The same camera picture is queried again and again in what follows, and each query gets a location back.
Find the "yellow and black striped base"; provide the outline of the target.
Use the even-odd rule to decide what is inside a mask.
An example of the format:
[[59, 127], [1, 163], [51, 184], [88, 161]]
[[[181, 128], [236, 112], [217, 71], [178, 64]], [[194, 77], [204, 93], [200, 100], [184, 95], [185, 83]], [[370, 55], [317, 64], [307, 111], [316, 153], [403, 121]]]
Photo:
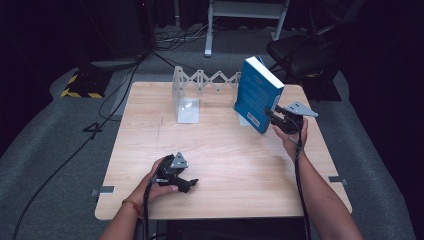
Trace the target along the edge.
[[70, 77], [61, 96], [95, 99], [104, 98], [112, 75], [112, 72], [99, 71], [92, 74], [76, 70]]

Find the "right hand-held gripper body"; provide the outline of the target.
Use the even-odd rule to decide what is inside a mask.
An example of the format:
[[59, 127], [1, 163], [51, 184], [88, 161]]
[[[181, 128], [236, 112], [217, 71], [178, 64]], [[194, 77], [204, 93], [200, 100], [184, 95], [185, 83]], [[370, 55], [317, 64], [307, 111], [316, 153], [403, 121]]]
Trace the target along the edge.
[[295, 134], [303, 129], [303, 117], [317, 117], [318, 113], [311, 110], [299, 101], [293, 102], [281, 109], [283, 115], [280, 129], [286, 134]]

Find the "white metal stand frame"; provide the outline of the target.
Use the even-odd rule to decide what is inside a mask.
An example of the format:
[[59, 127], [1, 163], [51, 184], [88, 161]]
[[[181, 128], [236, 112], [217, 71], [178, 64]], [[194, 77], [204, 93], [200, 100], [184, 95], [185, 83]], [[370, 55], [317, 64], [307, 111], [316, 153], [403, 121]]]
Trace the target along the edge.
[[271, 33], [273, 40], [278, 40], [282, 32], [290, 0], [282, 3], [238, 2], [209, 0], [207, 35], [204, 56], [212, 55], [213, 21], [215, 17], [238, 17], [277, 20], [276, 30]]

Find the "black chair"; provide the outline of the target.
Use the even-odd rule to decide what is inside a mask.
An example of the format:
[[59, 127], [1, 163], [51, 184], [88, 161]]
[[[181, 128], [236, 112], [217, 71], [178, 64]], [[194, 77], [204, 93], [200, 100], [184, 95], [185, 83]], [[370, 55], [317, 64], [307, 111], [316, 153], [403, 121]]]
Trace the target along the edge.
[[354, 21], [330, 24], [308, 34], [294, 34], [266, 45], [266, 52], [275, 61], [271, 72], [283, 70], [284, 82], [300, 82], [304, 78], [333, 78], [339, 69], [338, 51], [353, 29]]

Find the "person's right hand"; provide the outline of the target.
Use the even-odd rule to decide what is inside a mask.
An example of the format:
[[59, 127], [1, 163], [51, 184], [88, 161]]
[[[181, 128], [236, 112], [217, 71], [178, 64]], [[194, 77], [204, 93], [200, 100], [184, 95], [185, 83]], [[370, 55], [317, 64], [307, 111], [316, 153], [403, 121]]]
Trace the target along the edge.
[[287, 154], [290, 156], [292, 161], [296, 158], [299, 160], [306, 159], [307, 155], [304, 151], [305, 144], [308, 138], [308, 120], [304, 120], [303, 128], [301, 130], [301, 136], [285, 134], [279, 127], [273, 125], [272, 129], [276, 135], [282, 140], [282, 144]]

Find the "person's left hand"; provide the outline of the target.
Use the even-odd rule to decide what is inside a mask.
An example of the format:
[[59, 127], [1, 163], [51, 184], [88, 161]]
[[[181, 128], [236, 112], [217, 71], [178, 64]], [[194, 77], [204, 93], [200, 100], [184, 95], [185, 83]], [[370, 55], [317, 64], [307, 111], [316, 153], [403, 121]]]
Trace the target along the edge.
[[[133, 200], [140, 206], [144, 204], [144, 195], [146, 188], [149, 185], [150, 179], [155, 175], [155, 171], [157, 170], [158, 166], [162, 161], [163, 159], [158, 159], [154, 162], [151, 170], [143, 177], [137, 187], [128, 196], [129, 199]], [[176, 185], [160, 186], [158, 183], [153, 183], [150, 186], [148, 202], [151, 203], [161, 196], [168, 195], [177, 191], [178, 187]]]

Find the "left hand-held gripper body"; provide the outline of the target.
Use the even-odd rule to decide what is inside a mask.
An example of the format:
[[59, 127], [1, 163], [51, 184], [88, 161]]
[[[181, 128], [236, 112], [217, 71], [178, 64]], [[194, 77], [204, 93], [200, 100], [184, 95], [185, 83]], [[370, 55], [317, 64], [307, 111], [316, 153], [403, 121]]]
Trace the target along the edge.
[[156, 182], [160, 186], [176, 185], [179, 190], [181, 185], [189, 185], [187, 180], [179, 177], [179, 174], [182, 173], [187, 167], [188, 162], [180, 152], [178, 152], [176, 155], [168, 155], [164, 158], [158, 167]]

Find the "grey expandable metal bookend rack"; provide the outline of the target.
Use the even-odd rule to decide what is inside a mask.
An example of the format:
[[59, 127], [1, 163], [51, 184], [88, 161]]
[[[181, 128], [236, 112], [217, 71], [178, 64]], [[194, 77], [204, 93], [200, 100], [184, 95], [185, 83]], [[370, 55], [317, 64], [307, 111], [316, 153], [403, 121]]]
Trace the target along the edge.
[[189, 75], [181, 66], [176, 66], [172, 79], [176, 121], [180, 124], [197, 124], [208, 118], [233, 118], [241, 126], [248, 126], [249, 123], [234, 111], [240, 77], [240, 72], [228, 77], [222, 71], [208, 76], [201, 69]]

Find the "grey stand base plate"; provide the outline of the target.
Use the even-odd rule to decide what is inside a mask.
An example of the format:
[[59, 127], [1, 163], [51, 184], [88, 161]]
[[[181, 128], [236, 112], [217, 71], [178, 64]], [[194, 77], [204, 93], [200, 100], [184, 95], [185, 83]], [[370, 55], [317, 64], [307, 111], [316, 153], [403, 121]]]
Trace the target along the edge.
[[135, 66], [139, 62], [138, 59], [112, 59], [112, 60], [101, 60], [93, 61], [92, 65], [101, 69], [117, 69], [117, 68], [128, 68]]

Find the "blue book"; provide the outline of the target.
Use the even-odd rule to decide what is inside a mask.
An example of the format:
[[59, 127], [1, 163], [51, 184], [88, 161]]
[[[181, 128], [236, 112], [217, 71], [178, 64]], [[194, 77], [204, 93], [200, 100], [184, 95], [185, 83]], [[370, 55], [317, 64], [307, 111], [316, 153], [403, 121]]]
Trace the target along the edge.
[[266, 111], [275, 110], [284, 87], [259, 57], [249, 57], [243, 63], [234, 110], [263, 134], [270, 124]]

